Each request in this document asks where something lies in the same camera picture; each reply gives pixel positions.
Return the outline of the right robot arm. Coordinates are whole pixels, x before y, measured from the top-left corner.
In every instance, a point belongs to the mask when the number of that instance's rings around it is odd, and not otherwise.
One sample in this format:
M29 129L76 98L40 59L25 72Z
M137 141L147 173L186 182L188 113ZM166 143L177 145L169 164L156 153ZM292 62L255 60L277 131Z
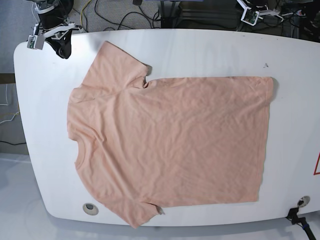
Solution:
M68 59L72 53L72 33L83 29L70 21L73 6L73 0L33 0L31 12L36 23L28 36L27 48L42 50L48 43L60 58Z

